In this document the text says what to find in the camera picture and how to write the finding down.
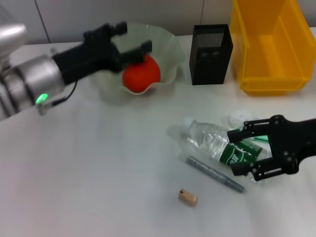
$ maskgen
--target red ball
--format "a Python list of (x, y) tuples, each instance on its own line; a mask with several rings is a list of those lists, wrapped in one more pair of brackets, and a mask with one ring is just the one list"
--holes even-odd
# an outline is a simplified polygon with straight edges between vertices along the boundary
[(150, 55), (145, 56), (144, 63), (129, 65), (123, 73), (123, 85), (135, 93), (143, 92), (155, 82), (160, 82), (160, 69)]

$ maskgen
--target black mesh container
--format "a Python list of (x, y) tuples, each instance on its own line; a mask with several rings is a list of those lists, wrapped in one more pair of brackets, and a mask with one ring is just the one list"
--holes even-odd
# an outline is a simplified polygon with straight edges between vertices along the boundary
[(192, 85), (223, 84), (232, 50), (227, 24), (194, 26), (190, 56)]

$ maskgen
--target cork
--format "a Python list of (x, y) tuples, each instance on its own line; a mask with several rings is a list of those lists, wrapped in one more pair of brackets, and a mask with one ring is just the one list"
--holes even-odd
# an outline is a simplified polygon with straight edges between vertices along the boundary
[(181, 189), (181, 191), (179, 192), (179, 199), (182, 199), (184, 201), (186, 201), (188, 204), (195, 206), (197, 204), (198, 198), (197, 196), (189, 193), (188, 191)]

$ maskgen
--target yellow plastic bin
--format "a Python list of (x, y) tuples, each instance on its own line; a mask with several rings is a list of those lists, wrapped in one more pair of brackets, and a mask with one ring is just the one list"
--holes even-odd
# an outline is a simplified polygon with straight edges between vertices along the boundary
[(296, 0), (233, 0), (232, 59), (241, 89), (283, 94), (312, 78), (316, 42)]

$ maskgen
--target white wall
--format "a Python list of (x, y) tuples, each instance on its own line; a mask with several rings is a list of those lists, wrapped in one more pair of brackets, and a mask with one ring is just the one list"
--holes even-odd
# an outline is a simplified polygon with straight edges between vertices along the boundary
[(146, 22), (177, 35), (199, 24), (203, 0), (37, 0), (52, 42), (78, 41), (102, 24)]
[(0, 2), (17, 21), (26, 25), (30, 43), (48, 43), (34, 0), (0, 0)]
[[(205, 0), (202, 24), (229, 24), (232, 0)], [(316, 0), (297, 0), (310, 27), (316, 26)]]
[[(196, 24), (229, 23), (232, 0), (0, 0), (24, 22), (30, 43), (46, 43), (40, 15), (52, 42), (79, 41), (82, 33), (106, 22), (146, 22), (176, 35), (188, 35)], [(298, 0), (310, 26), (316, 26), (316, 1)]]

